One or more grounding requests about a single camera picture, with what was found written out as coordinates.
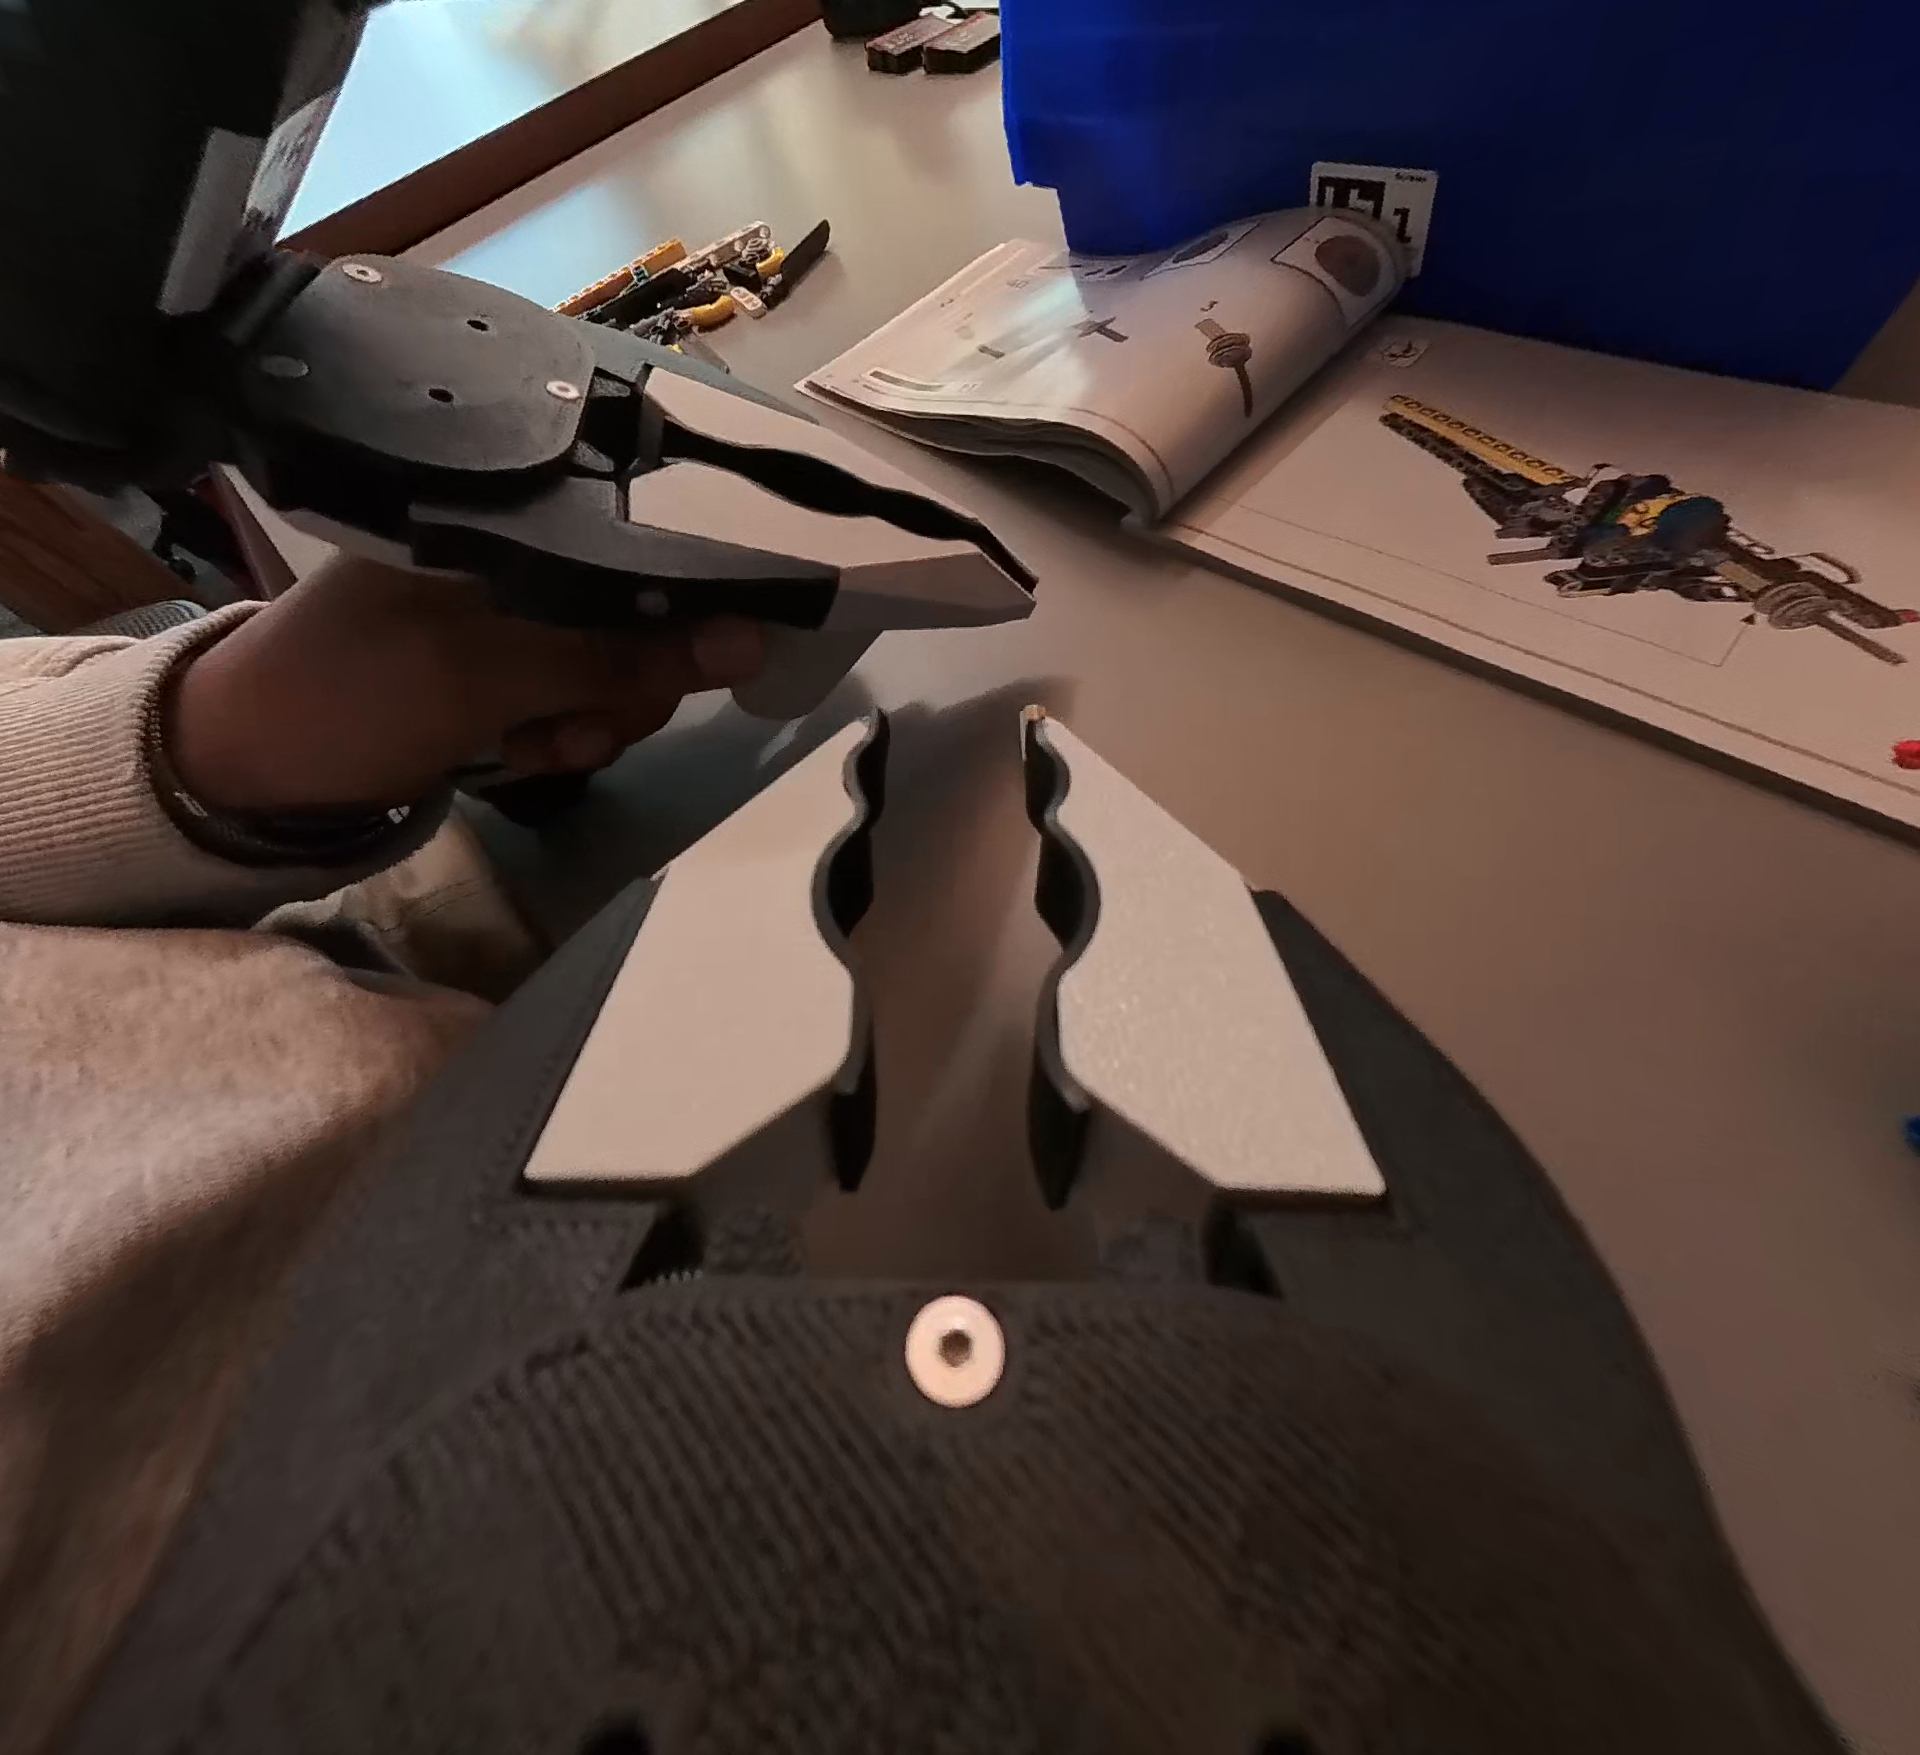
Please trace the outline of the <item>person's left forearm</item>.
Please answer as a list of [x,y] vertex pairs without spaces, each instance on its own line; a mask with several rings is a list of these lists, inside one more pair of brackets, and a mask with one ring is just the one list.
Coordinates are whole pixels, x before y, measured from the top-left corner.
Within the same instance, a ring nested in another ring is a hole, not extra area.
[[292,898],[290,875],[179,830],[155,780],[164,690],[256,612],[233,606],[138,641],[3,642],[5,926],[249,928]]

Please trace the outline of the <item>pile of lego pieces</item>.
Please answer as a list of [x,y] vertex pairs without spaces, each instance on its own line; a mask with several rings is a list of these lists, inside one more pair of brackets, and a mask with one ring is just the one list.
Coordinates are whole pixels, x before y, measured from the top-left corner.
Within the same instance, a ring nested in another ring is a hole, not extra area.
[[731,363],[709,339],[725,327],[764,321],[793,301],[829,249],[829,221],[790,245],[782,245],[764,222],[695,248],[674,238],[577,289],[554,311],[726,375]]

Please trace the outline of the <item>grey table with brown edge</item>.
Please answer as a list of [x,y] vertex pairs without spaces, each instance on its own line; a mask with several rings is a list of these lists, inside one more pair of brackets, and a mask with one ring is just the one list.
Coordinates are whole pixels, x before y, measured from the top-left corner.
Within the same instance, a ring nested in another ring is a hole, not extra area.
[[819,0],[394,3],[369,21],[281,245],[414,249],[819,14]]

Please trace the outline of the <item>lego instruction booklet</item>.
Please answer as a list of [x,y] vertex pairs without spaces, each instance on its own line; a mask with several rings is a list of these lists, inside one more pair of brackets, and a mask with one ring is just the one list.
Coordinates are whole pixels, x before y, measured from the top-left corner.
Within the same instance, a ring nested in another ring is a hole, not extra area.
[[1136,532],[1917,836],[1919,416],[1416,317],[1361,217],[1009,241],[798,382]]

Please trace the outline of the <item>person's tan pants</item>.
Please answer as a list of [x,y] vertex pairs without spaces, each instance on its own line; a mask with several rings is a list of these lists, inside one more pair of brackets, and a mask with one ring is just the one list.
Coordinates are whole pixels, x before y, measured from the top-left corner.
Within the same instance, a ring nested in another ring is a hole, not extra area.
[[552,952],[463,808],[394,868],[318,903],[281,906],[256,929],[366,982],[436,986],[489,1004],[507,1001]]

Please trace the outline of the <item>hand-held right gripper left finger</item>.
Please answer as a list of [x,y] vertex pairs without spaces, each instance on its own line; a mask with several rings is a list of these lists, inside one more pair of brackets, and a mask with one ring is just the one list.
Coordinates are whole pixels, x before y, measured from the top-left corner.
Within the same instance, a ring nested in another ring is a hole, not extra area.
[[877,1141],[872,905],[890,719],[829,735],[651,879],[523,1178],[543,1194],[856,1192]]

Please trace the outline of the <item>white tag card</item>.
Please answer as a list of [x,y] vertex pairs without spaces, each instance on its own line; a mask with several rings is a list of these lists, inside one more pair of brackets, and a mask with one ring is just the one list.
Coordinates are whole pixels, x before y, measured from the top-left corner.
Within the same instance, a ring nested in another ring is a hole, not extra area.
[[1375,224],[1404,259],[1408,276],[1421,273],[1438,177],[1431,170],[1355,161],[1318,161],[1310,172],[1311,204]]

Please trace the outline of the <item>blue plastic bin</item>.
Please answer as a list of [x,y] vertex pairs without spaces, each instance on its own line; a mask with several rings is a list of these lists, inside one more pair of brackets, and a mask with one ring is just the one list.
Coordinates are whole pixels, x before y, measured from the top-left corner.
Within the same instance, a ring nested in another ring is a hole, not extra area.
[[1434,177],[1418,312],[1830,391],[1919,274],[1919,0],[997,0],[1017,184],[1165,251]]

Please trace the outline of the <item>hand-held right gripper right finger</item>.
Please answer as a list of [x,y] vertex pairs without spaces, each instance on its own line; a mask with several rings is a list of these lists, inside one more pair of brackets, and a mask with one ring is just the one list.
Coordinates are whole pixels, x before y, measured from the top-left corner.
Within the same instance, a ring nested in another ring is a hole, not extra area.
[[1249,880],[1037,706],[1020,776],[1055,945],[1027,1104],[1044,1204],[1380,1206],[1381,1167]]

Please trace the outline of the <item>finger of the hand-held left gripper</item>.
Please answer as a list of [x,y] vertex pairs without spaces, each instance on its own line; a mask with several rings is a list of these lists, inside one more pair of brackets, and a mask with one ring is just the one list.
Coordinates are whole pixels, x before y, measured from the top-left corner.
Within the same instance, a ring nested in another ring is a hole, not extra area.
[[766,474],[671,460],[627,485],[627,520],[641,528],[829,568],[834,634],[977,628],[1029,618],[1033,574],[983,523],[919,485],[870,481],[827,463],[801,474],[827,485],[784,494]]
[[703,460],[816,514],[887,520],[930,540],[973,544],[1017,585],[1037,574],[969,509],[897,463],[703,359],[631,337],[606,341],[606,373],[629,377],[661,463]]

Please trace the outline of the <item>person's left hand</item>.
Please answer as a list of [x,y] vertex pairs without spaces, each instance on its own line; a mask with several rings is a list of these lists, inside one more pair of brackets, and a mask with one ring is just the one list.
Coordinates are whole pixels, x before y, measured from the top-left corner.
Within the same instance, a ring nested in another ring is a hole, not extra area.
[[338,558],[179,667],[164,757],[216,812],[386,809],[482,764],[595,773],[762,664],[744,620],[567,630],[479,584]]

